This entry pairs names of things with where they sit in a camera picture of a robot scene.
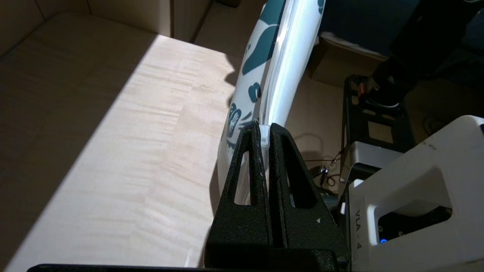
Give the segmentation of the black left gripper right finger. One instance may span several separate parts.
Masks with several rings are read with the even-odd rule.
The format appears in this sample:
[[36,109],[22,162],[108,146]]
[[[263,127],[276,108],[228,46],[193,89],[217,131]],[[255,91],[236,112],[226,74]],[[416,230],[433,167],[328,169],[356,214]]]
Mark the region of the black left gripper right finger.
[[292,135],[276,123],[270,128],[269,205],[275,246],[328,250],[337,261],[350,260]]

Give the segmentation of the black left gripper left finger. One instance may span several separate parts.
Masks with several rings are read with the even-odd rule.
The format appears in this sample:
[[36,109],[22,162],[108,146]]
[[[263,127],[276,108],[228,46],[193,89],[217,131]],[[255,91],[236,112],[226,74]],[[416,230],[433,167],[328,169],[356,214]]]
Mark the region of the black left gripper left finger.
[[[250,204],[237,205],[235,196],[244,153],[249,158]],[[252,122],[239,134],[206,246],[265,247],[271,242],[261,130],[259,124]]]

